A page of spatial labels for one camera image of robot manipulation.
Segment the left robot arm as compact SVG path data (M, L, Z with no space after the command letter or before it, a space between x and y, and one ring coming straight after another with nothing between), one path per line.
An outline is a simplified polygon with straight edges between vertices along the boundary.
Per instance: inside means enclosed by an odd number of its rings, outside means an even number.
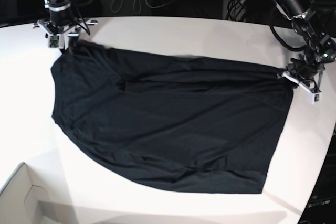
M320 90L325 65L335 62L335 41L327 33L318 14L312 8L313 0L272 0L274 10L291 22L294 32L301 36L305 45L292 47L275 31L270 30L278 42L287 50L297 52L280 77L294 83L307 92L308 101L315 104L321 100Z

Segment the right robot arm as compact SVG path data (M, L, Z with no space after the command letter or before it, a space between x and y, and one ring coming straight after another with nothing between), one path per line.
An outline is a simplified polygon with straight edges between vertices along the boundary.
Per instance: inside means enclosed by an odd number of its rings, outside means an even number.
M65 51L79 39L81 31L90 35L89 26L97 25L96 20L83 18L75 0L44 0L49 19L39 19L33 28L44 30L48 48Z

